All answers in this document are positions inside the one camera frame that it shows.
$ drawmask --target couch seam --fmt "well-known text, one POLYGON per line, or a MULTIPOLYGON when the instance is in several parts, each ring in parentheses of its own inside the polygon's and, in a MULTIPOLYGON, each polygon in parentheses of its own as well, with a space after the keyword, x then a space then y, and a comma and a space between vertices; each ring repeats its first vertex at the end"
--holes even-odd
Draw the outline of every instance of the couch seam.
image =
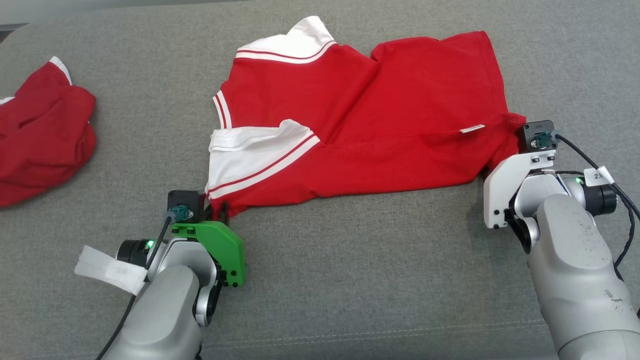
MULTIPOLYGON (((211 348, 220 348, 220 349, 233 349, 233 348, 254 348, 254 347, 275 347, 275 346, 286 346, 286 345, 303 345, 303 344, 313 344, 313 343, 329 343, 329 342, 339 342, 339 341, 356 341, 356 340, 376 340, 376 339, 386 339, 386 338, 402 338, 402 337, 410 337, 410 336, 428 336, 428 335, 437 335, 437 334, 454 334, 459 332, 474 332, 474 331, 492 331, 492 330, 504 330, 504 329, 522 329, 525 327, 539 327, 544 326, 541 325, 525 325, 520 327, 497 327, 494 329, 471 329, 471 330, 458 330, 458 331, 445 331, 445 332, 429 332, 433 330, 444 330, 444 329, 463 329, 469 327, 488 327, 488 326, 498 326, 498 325, 515 325, 515 324, 523 324, 523 323, 536 323, 543 322, 544 320, 526 320, 519 322, 501 322, 501 323, 479 323, 479 324, 470 324, 470 325, 453 325, 453 326, 440 326, 440 327, 422 327, 416 329, 402 329, 402 330, 387 330, 387 331, 367 331, 367 332, 348 332, 344 334, 327 334, 327 335, 312 335, 312 336, 293 336, 290 338, 273 338, 273 339, 262 339, 262 340, 236 340, 236 341, 224 341, 218 344, 211 345, 203 345, 203 349, 211 349, 211 348), (406 334, 407 332, 418 332, 420 334, 406 334), (398 332, 402 332, 405 334, 401 335, 392 335, 392 336, 377 336, 377 337, 363 337, 363 338, 346 338, 346 339, 323 339, 323 338, 338 338, 341 336, 363 336, 363 335, 377 335, 377 334, 395 334, 398 332), (259 345, 239 345, 239 346, 225 346, 232 344, 245 344, 245 343, 270 343, 275 341, 291 341, 291 340, 311 340, 311 339, 323 339, 323 340, 315 340, 315 341, 301 341, 296 343, 277 343, 277 344, 259 344, 259 345)), ((43 359, 43 358, 53 358, 53 357, 62 357, 62 356, 82 356, 82 355, 90 355, 94 354, 94 352, 78 352, 78 353, 69 353, 69 354, 54 354, 54 355, 37 355, 37 356, 27 356, 27 357, 6 357, 4 360, 25 360, 25 359, 43 359)), ((76 360, 82 359, 92 359, 93 357, 78 357, 76 360)))
POLYGON ((379 340, 379 339, 393 339, 393 338, 409 338, 412 336, 429 336, 429 335, 440 335, 440 334, 458 334, 461 332, 486 332, 486 331, 495 331, 495 330, 512 330, 512 329, 524 329, 526 327, 542 327, 546 326, 546 324, 539 325, 525 325, 525 326, 515 326, 515 327, 497 327, 494 329, 471 329, 471 330, 458 330, 458 331, 443 331, 443 332, 426 332, 419 334, 402 334, 402 335, 391 335, 391 336, 375 336, 369 338, 347 338, 347 339, 329 339, 329 340, 317 340, 317 341, 300 341, 297 343, 280 343, 280 344, 260 344, 260 345, 245 345, 245 346, 236 346, 236 347, 216 347, 215 345, 209 345, 202 347, 203 350, 230 350, 230 349, 241 349, 241 348, 259 348, 259 347, 284 347, 291 345, 309 345, 309 344, 317 344, 317 343, 336 343, 341 341, 358 341, 358 340, 379 340))
POLYGON ((526 320, 519 322, 501 322, 501 323, 479 323, 471 325, 453 325, 453 326, 439 326, 439 327, 420 327, 416 329, 403 329, 403 330, 386 330, 386 331, 367 331, 367 332, 348 332, 345 334, 328 334, 328 335, 311 335, 311 336, 294 336, 291 338, 273 338, 262 340, 234 340, 234 341, 222 341, 219 344, 235 344, 235 343, 265 343, 273 341, 289 341, 289 340, 306 340, 317 338, 336 338, 339 336, 361 336, 361 335, 375 335, 375 334, 392 334, 395 332, 416 332, 416 331, 431 331, 431 330, 444 330, 444 329, 459 329, 466 327, 488 327, 498 325, 514 325, 519 323, 535 323, 543 322, 544 320, 526 320))

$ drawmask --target gray fabric surface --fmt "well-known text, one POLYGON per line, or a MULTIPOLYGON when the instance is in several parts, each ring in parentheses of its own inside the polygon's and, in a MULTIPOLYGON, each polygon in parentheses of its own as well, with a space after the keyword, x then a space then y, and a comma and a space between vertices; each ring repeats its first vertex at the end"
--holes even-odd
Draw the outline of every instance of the gray fabric surface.
MULTIPOLYGON (((234 51, 320 15, 334 37, 377 43, 485 30, 511 111, 556 127, 640 202, 637 1, 276 1, 126 8, 18 29, 0 45, 0 97, 51 56, 98 99, 99 144, 69 183, 0 211, 0 359, 90 359, 127 294, 73 274, 84 244, 109 254, 157 236, 166 193, 201 189, 211 96, 234 51)), ((560 168, 586 166, 566 147, 560 168)), ((482 183, 251 209, 232 221, 248 281, 225 289, 205 359, 488 359, 553 353, 526 256, 484 228, 482 183)), ((614 254, 623 210, 598 218, 614 254)), ((640 305, 640 245, 621 267, 640 305)))
POLYGON ((2 0, 0 3, 0 29, 17 29, 21 25, 51 16, 71 16, 77 12, 125 6, 153 6, 168 4, 221 3, 244 0, 2 0))

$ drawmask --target label sticker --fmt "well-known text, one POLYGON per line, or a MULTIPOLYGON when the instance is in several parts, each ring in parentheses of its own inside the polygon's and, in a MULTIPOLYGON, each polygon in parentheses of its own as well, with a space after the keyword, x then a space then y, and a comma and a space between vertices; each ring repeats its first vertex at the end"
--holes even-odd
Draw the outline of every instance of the label sticker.
POLYGON ((468 127, 466 129, 462 129, 462 130, 460 130, 460 132, 463 133, 463 134, 466 134, 466 133, 470 133, 473 130, 482 129, 483 127, 484 127, 484 125, 480 124, 480 125, 468 127))
POLYGON ((597 169, 584 169, 584 180, 587 186, 600 186, 609 184, 609 180, 604 177, 597 169))

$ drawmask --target teal connector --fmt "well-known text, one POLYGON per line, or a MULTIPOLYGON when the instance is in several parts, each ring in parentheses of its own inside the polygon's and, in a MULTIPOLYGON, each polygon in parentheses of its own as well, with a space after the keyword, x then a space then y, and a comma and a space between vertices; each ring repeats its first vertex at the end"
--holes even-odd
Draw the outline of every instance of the teal connector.
POLYGON ((164 214, 164 218, 171 218, 171 224, 176 222, 185 221, 193 216, 193 213, 189 211, 186 205, 178 205, 170 208, 164 214))
POLYGON ((550 147, 551 144, 554 143, 554 140, 551 136, 551 132, 545 131, 544 133, 537 134, 535 137, 536 147, 539 149, 546 149, 550 147))

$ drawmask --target white tape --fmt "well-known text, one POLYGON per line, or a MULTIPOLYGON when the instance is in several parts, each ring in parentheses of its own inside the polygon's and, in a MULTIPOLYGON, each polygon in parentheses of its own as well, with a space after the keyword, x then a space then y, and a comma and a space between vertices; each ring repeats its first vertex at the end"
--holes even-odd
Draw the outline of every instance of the white tape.
POLYGON ((584 169, 584 181, 587 186, 607 185, 614 182, 606 167, 599 167, 598 170, 594 168, 584 169))
POLYGON ((140 292, 147 276, 147 271, 142 266, 118 261, 87 245, 80 254, 74 272, 76 275, 108 282, 133 295, 140 292))
POLYGON ((609 182, 609 185, 613 185, 613 183, 615 183, 615 181, 613 180, 613 176, 611 176, 611 173, 609 173, 607 167, 599 167, 598 171, 609 182))

